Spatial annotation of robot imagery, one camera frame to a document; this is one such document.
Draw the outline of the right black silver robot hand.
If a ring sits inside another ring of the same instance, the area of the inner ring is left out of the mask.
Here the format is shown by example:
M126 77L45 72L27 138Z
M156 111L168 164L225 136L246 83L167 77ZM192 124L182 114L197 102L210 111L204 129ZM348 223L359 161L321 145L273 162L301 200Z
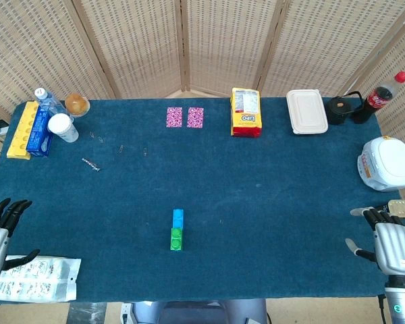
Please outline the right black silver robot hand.
M370 225L375 249L373 252L357 247L350 238L345 243L350 251L370 262L377 263L384 274L405 275L405 225L402 220L384 210L373 207L356 208L350 211L352 216L364 217Z

